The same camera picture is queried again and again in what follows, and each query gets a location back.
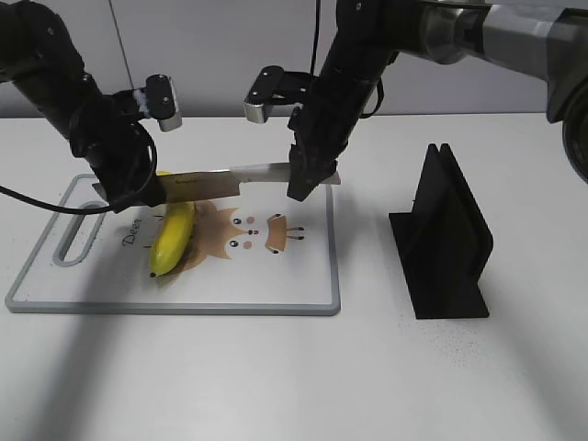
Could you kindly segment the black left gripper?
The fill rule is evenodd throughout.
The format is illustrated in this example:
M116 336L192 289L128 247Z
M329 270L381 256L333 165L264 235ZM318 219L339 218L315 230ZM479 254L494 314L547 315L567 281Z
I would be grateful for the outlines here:
M74 97L69 118L72 155L89 163L116 213L164 203L153 138L140 124L143 117L132 92L82 91Z

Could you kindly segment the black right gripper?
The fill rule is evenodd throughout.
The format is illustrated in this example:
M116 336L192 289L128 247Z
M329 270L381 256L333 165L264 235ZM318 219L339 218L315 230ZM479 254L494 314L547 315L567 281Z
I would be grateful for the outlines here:
M362 77L342 69L321 71L288 127L295 143L289 157L287 195L304 201L321 184L339 184L336 162L361 119L381 106L381 79Z

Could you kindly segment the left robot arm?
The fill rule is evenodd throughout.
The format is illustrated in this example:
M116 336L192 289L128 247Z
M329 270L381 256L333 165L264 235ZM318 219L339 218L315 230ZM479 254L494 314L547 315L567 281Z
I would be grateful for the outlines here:
M153 74L140 88L103 93L75 48L61 16L42 3L1 4L1 80L12 84L87 161L105 205L77 209L54 205L2 187L3 195L57 213L90 215L134 206L157 207L237 196L243 182L288 182L291 164L262 164L241 175L232 169L158 176L158 153L141 121L163 132L182 116L170 76Z

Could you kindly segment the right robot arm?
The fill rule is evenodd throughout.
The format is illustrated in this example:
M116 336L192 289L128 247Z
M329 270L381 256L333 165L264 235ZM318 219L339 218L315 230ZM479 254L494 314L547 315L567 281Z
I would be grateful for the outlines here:
M476 57L548 88L546 117L560 123L573 170L587 174L587 13L582 8L459 1L340 1L319 75L289 122L292 185L312 189L338 156L381 76L398 56L438 64Z

